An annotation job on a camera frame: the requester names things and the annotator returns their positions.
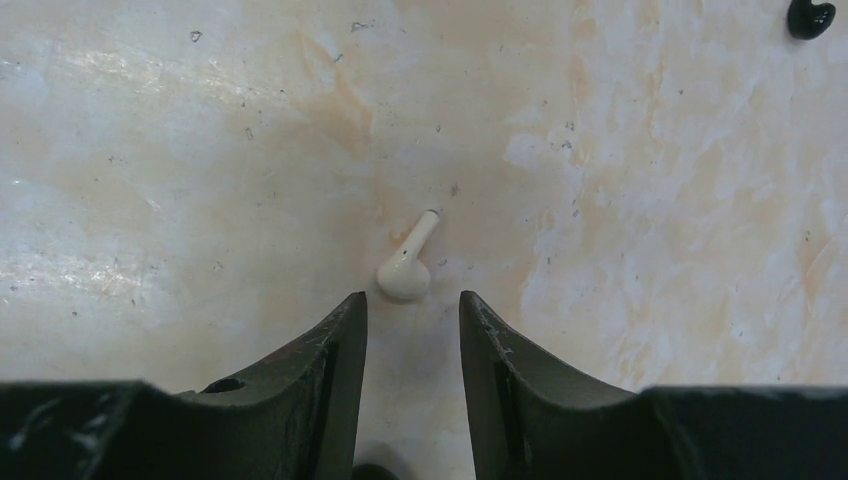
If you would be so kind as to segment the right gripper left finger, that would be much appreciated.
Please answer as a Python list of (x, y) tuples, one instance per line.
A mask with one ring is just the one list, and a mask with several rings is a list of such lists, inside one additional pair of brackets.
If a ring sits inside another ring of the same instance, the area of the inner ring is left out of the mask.
[(367, 298), (205, 389), (135, 381), (5, 382), (5, 479), (347, 479)]

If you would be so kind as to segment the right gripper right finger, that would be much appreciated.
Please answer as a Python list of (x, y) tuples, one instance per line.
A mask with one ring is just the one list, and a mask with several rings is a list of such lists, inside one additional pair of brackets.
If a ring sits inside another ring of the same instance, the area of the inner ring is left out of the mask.
[(847, 392), (609, 385), (459, 299), (461, 365), (480, 479), (843, 479)]

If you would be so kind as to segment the white earbud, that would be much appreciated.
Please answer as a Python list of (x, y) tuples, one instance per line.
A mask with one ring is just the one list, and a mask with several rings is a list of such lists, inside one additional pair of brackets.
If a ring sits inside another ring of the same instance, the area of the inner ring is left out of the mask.
[(431, 275), (419, 260), (419, 254), (439, 220), (435, 210), (426, 210), (398, 249), (378, 267), (377, 285), (384, 294), (396, 300), (412, 301), (428, 292)]

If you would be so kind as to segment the black earbud case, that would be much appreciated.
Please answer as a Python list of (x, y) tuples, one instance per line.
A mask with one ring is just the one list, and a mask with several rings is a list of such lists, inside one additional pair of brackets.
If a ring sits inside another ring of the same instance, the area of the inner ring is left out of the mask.
[(399, 480), (399, 477), (382, 465), (359, 464), (353, 468), (351, 480)]

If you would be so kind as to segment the black earbud right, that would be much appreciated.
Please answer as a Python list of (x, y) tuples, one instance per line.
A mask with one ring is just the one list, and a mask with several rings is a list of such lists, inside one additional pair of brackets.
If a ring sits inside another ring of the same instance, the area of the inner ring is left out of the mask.
[(793, 39), (813, 40), (831, 26), (835, 15), (836, 7), (832, 3), (792, 0), (787, 10), (787, 30)]

